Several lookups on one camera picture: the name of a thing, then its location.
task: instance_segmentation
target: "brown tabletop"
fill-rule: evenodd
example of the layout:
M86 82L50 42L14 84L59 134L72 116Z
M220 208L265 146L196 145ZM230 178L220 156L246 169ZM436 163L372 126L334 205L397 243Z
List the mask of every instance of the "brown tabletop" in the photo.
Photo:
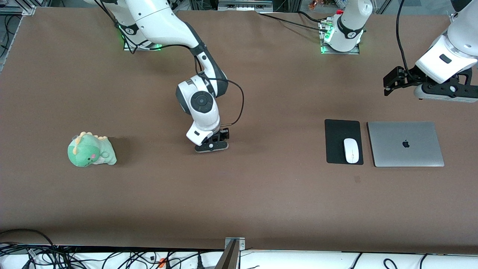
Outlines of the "brown tabletop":
M194 74L186 49L132 56L100 9L38 8L0 77L3 229L57 244L220 248L243 236L256 249L478 252L478 105L383 96L402 65L394 16L370 17L359 56L322 55L314 30L253 11L178 16L244 88L229 149L196 154L185 136L174 91ZM448 25L403 17L411 67ZM233 85L217 100L223 122L240 100ZM363 166L326 162L327 118L361 122ZM445 167L375 168L367 121L434 121ZM118 163L73 166L67 145L82 131L111 137Z

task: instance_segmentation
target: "robotic arm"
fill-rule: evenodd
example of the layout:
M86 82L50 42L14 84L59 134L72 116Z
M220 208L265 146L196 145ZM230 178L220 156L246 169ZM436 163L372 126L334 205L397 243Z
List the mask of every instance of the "robotic arm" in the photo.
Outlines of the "robotic arm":
M478 100L478 86L470 85L471 67L478 61L478 0L455 0L453 4L459 13L415 67L408 72L396 67L383 78L385 96L398 88L417 86L414 94L419 99ZM464 84L459 83L460 76L466 78Z
M97 3L100 0L85 0ZM167 0L103 0L127 35L126 42L149 49L156 44L189 48L204 71L179 83L176 97L181 108L193 117L186 136L196 144L197 152L227 149L228 130L220 129L215 98L226 93L228 81L194 28L181 21Z

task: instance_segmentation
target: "plush toy head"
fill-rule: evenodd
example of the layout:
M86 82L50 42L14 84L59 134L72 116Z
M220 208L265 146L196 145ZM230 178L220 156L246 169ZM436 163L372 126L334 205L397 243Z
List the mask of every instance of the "plush toy head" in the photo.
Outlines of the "plush toy head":
M78 167L87 167L100 157L98 138L82 133L68 146L68 158Z

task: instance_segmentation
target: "black plug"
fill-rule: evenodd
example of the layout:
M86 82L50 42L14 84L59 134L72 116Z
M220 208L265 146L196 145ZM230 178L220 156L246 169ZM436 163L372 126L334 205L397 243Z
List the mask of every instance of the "black plug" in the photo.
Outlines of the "black plug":
M204 269L203 259L201 258L201 254L199 252L197 254L197 269Z

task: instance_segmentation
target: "white robot link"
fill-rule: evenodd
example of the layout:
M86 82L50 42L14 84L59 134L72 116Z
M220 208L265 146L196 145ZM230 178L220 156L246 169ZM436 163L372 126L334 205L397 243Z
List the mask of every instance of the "white robot link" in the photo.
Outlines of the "white robot link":
M478 86L471 85L471 68L478 61L478 0L452 0L457 13L410 70L396 67L383 78L384 94L416 86L419 99L476 102ZM460 76L465 77L463 84Z
M186 136L196 144L197 152L227 149L228 129L221 130L215 98L226 93L228 80L201 41L194 28L181 21L167 0L84 0L110 10L125 36L127 46L152 50L180 45L203 66L204 71L179 83L176 97L181 108L193 117Z
M342 14L327 18L324 42L339 52L351 51L360 42L363 26L372 14L370 0L349 0Z

